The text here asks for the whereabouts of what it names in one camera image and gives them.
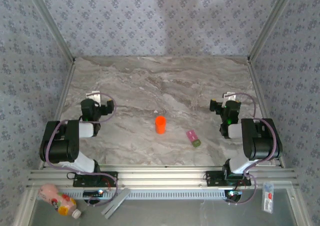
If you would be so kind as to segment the aluminium corner post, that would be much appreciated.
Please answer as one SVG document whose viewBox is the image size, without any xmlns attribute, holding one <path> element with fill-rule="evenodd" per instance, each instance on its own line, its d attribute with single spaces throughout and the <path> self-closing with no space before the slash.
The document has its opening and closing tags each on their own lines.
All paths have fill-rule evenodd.
<svg viewBox="0 0 320 226">
<path fill-rule="evenodd" d="M 57 42 L 61 52 L 65 56 L 65 58 L 73 63 L 74 57 L 65 41 L 63 35 L 61 34 L 58 25 L 56 24 L 54 18 L 52 17 L 48 7 L 44 0 L 32 0 L 34 6 L 39 11 L 41 17 L 43 18 L 47 28 L 49 29 L 50 33 L 52 34 L 53 38 Z"/>
<path fill-rule="evenodd" d="M 263 25 L 257 40 L 253 44 L 253 47 L 248 55 L 248 62 L 252 64 L 258 57 L 260 51 L 265 45 L 268 37 L 275 28 L 279 18 L 281 17 L 283 11 L 285 10 L 287 4 L 290 0 L 276 0 L 275 4 L 267 17 L 265 24 Z"/>
</svg>

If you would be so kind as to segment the left small circuit board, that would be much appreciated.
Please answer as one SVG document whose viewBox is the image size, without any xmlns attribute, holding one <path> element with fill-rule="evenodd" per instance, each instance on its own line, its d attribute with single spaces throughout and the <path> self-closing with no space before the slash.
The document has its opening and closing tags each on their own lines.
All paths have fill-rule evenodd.
<svg viewBox="0 0 320 226">
<path fill-rule="evenodd" d="M 85 190 L 82 193 L 84 198 L 101 198 L 104 195 L 104 191 L 102 189 L 98 190 Z"/>
</svg>

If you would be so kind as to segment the right aluminium side rail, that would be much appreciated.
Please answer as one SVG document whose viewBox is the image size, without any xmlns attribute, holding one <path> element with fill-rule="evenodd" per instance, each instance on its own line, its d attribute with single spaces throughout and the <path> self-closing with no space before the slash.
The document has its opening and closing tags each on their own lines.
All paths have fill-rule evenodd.
<svg viewBox="0 0 320 226">
<path fill-rule="evenodd" d="M 255 104 L 256 104 L 256 116 L 258 118 L 271 118 L 271 114 L 269 113 L 267 103 L 264 97 L 264 93 L 262 91 L 262 87 L 258 80 L 258 74 L 254 69 L 254 65 L 251 63 L 250 58 L 247 57 L 246 59 L 248 73 L 250 78 L 250 86 L 248 87 L 248 92 L 253 97 Z M 285 168 L 286 164 L 282 157 L 272 159 L 271 161 L 261 162 L 257 164 L 257 167 L 281 167 Z"/>
</svg>

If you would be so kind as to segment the right aluminium corner post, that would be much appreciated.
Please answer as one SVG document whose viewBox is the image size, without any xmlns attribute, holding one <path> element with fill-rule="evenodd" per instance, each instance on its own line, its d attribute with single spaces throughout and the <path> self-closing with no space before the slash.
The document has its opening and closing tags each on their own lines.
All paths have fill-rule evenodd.
<svg viewBox="0 0 320 226">
<path fill-rule="evenodd" d="M 253 44 L 253 47 L 248 55 L 248 62 L 252 64 L 258 57 L 260 51 L 265 45 L 268 37 L 275 28 L 279 18 L 281 17 L 283 11 L 285 10 L 287 4 L 290 0 L 276 0 L 275 4 L 267 17 L 265 24 L 263 25 L 257 40 Z"/>
</svg>

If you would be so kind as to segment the pink drink bottle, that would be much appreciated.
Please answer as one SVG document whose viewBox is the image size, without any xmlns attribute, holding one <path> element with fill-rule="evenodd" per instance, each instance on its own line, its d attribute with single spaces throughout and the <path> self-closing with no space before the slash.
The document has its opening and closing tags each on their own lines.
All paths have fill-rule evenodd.
<svg viewBox="0 0 320 226">
<path fill-rule="evenodd" d="M 38 196 L 54 209 L 61 216 L 71 216 L 74 219 L 79 219 L 82 212 L 77 208 L 76 201 L 65 193 L 62 193 L 54 184 L 44 184 L 38 190 Z"/>
</svg>

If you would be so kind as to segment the clear plastic package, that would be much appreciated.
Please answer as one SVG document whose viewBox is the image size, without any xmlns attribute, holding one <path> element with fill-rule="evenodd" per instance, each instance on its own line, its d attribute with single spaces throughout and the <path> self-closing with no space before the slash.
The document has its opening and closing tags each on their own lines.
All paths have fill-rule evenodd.
<svg viewBox="0 0 320 226">
<path fill-rule="evenodd" d="M 262 184 L 261 209 L 263 212 L 272 214 L 274 206 L 274 184 L 264 182 Z"/>
</svg>

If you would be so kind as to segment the grey metal bracket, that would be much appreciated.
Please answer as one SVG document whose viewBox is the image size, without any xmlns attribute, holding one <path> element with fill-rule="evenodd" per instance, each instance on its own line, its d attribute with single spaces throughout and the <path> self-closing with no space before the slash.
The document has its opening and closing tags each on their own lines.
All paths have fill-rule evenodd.
<svg viewBox="0 0 320 226">
<path fill-rule="evenodd" d="M 101 214 L 109 219 L 123 201 L 130 195 L 131 190 L 124 188 L 106 207 L 102 210 Z"/>
</svg>

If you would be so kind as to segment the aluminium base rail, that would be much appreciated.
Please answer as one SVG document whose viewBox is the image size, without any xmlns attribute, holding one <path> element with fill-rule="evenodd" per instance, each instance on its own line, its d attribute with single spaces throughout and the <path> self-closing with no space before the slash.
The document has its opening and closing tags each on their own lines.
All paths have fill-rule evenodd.
<svg viewBox="0 0 320 226">
<path fill-rule="evenodd" d="M 101 165 L 102 171 L 118 172 L 120 189 L 169 190 L 205 189 L 205 173 L 221 171 L 221 166 L 187 165 Z M 272 182 L 279 189 L 298 188 L 296 173 L 292 168 L 280 166 L 258 166 L 249 171 L 257 181 L 258 187 L 264 182 Z M 45 165 L 43 169 L 31 170 L 26 186 L 38 189 L 46 183 L 55 184 L 61 189 L 71 188 L 73 182 L 67 179 L 67 171 L 56 170 Z"/>
</svg>

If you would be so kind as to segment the orange pill bottle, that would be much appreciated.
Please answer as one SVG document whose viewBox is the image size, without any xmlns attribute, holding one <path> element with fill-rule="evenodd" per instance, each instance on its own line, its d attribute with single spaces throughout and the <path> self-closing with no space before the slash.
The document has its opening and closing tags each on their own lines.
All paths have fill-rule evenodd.
<svg viewBox="0 0 320 226">
<path fill-rule="evenodd" d="M 164 134 L 166 131 L 166 118 L 164 116 L 157 116 L 155 118 L 155 131 L 157 134 Z"/>
</svg>

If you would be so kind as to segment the aluminium side rail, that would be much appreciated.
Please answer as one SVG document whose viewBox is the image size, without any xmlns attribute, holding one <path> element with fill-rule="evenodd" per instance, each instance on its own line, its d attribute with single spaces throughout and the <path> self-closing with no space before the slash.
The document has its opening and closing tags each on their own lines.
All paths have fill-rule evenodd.
<svg viewBox="0 0 320 226">
<path fill-rule="evenodd" d="M 248 87 L 248 92 L 253 97 L 255 104 L 256 104 L 256 116 L 258 118 L 271 118 L 271 114 L 269 113 L 267 103 L 264 97 L 264 93 L 262 91 L 262 87 L 258 80 L 258 74 L 254 69 L 254 65 L 251 63 L 250 58 L 247 57 L 246 59 L 248 73 L 250 78 L 250 86 Z M 272 159 L 271 161 L 261 162 L 257 164 L 257 167 L 281 167 L 285 168 L 286 164 L 282 157 Z"/>
<path fill-rule="evenodd" d="M 54 114 L 54 120 L 59 120 L 61 118 L 61 115 L 63 112 L 63 106 L 65 104 L 65 101 L 66 101 L 66 98 L 67 98 L 67 95 L 69 92 L 69 88 L 71 85 L 71 81 L 72 81 L 72 78 L 74 75 L 74 71 L 75 71 L 75 61 L 76 61 L 76 58 L 74 57 L 72 59 L 71 64 L 70 64 L 70 67 L 69 67 L 69 70 L 67 73 L 67 77 L 66 77 L 66 80 L 64 82 L 64 85 L 63 85 L 63 88 L 62 88 L 62 91 L 61 91 L 61 94 L 59 97 L 59 102 L 58 102 L 58 105 L 56 107 L 55 114 Z"/>
</svg>

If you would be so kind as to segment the left aluminium side rail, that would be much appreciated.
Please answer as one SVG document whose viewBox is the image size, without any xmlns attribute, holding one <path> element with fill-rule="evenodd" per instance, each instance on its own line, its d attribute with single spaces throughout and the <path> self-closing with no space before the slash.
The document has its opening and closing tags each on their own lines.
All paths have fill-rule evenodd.
<svg viewBox="0 0 320 226">
<path fill-rule="evenodd" d="M 59 97 L 59 102 L 58 102 L 58 105 L 56 107 L 55 114 L 54 114 L 54 120 L 59 120 L 61 118 L 61 115 L 63 112 L 63 106 L 65 104 L 65 101 L 66 101 L 66 98 L 67 98 L 67 95 L 69 92 L 69 88 L 71 85 L 71 81 L 72 81 L 72 78 L 74 75 L 74 71 L 75 71 L 75 61 L 76 61 L 76 58 L 74 57 L 72 59 L 71 64 L 70 64 L 70 67 L 69 67 L 69 70 L 67 73 L 67 77 L 66 77 L 66 80 L 64 82 L 64 85 L 63 85 L 63 88 L 62 88 L 62 91 L 61 91 L 61 94 Z"/>
</svg>

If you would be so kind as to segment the right small circuit board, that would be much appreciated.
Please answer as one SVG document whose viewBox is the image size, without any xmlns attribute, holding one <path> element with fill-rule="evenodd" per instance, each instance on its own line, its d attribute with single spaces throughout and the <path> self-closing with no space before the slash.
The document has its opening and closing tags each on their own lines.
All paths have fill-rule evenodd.
<svg viewBox="0 0 320 226">
<path fill-rule="evenodd" d="M 241 190 L 225 190 L 225 201 L 232 204 L 237 204 L 242 196 Z"/>
</svg>

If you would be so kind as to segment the small circuit board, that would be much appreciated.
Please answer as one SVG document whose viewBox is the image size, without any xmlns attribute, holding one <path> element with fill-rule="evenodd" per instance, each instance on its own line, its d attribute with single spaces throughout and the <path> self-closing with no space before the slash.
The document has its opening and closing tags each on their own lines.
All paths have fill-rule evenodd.
<svg viewBox="0 0 320 226">
<path fill-rule="evenodd" d="M 82 193 L 84 198 L 101 198 L 104 195 L 104 191 L 102 189 L 98 190 L 85 190 Z"/>
<path fill-rule="evenodd" d="M 232 204 L 237 204 L 242 196 L 241 190 L 225 190 L 225 201 Z"/>
</svg>

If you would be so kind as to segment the pink green pill organizer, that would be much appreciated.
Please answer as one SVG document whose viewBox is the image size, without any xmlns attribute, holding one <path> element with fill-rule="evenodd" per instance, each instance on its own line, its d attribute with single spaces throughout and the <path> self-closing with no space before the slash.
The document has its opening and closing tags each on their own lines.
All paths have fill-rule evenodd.
<svg viewBox="0 0 320 226">
<path fill-rule="evenodd" d="M 187 131 L 186 136 L 194 148 L 197 148 L 201 145 L 201 141 L 199 140 L 194 130 Z"/>
</svg>

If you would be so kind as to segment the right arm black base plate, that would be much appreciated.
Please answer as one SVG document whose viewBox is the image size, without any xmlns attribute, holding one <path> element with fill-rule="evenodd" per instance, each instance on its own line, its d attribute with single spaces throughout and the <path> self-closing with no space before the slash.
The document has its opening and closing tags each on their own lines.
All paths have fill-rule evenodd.
<svg viewBox="0 0 320 226">
<path fill-rule="evenodd" d="M 206 171 L 205 180 L 208 187 L 251 186 L 252 182 L 243 174 L 227 173 L 223 171 Z"/>
</svg>

